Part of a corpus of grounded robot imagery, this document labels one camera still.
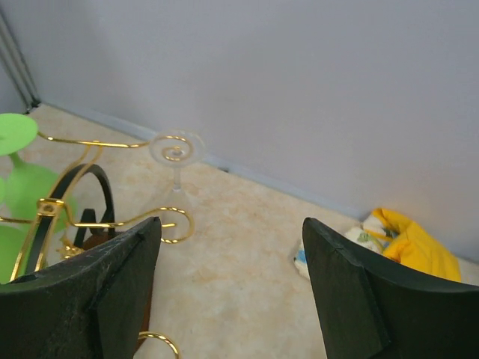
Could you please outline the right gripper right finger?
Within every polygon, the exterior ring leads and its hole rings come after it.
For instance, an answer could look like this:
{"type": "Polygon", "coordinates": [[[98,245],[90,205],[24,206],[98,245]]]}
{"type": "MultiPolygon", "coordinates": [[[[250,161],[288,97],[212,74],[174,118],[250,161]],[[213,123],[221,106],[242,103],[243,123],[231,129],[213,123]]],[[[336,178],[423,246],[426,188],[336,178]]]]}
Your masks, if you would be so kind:
{"type": "Polygon", "coordinates": [[[478,287],[402,266],[315,218],[302,226],[328,358],[477,358],[478,287]]]}

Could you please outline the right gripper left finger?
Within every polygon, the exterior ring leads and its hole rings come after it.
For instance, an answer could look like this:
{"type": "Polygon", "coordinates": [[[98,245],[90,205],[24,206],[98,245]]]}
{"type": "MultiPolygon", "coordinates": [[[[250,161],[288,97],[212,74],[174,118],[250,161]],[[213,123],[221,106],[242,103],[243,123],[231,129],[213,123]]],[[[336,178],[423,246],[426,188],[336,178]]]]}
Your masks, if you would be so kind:
{"type": "Polygon", "coordinates": [[[2,358],[132,358],[151,297],[162,224],[1,286],[2,358]]]}

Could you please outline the green wine glass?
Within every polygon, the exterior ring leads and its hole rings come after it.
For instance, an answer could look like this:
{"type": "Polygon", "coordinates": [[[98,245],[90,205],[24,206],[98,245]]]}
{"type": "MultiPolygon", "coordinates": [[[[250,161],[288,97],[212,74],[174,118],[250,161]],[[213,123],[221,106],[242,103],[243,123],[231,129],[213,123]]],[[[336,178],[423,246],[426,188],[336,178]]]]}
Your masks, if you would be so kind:
{"type": "Polygon", "coordinates": [[[49,168],[27,162],[19,155],[37,137],[37,122],[24,114],[1,115],[1,155],[8,156],[13,169],[4,187],[4,202],[15,219],[33,220],[37,202],[49,198],[59,175],[49,168]]]}
{"type": "Polygon", "coordinates": [[[1,178],[1,206],[7,194],[13,195],[13,203],[7,204],[10,215],[1,217],[1,284],[11,281],[12,271],[25,237],[37,213],[35,200],[31,201],[20,194],[7,191],[4,178],[1,178]]]}

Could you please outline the clear wine glass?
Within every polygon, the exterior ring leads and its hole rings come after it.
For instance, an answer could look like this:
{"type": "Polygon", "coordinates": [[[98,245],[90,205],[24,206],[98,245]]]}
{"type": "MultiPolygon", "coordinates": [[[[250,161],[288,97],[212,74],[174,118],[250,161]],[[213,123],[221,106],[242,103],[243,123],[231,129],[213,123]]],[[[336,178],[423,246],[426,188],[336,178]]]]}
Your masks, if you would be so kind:
{"type": "Polygon", "coordinates": [[[178,244],[195,232],[192,203],[183,186],[182,169],[199,162],[205,144],[194,132],[171,129],[159,132],[149,143],[155,162],[172,169],[172,181],[160,199],[159,217],[162,222],[162,241],[178,244]]]}

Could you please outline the green wine glass front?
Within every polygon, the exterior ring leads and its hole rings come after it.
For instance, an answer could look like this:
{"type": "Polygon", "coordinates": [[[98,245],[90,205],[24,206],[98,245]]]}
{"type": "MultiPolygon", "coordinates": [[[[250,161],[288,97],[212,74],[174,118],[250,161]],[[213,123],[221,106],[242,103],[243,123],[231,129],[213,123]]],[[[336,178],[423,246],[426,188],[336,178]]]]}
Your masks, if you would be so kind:
{"type": "Polygon", "coordinates": [[[24,114],[1,115],[1,155],[8,156],[13,169],[4,187],[4,202],[15,219],[33,220],[37,202],[49,198],[59,175],[49,168],[27,162],[19,155],[37,137],[37,122],[24,114]]]}

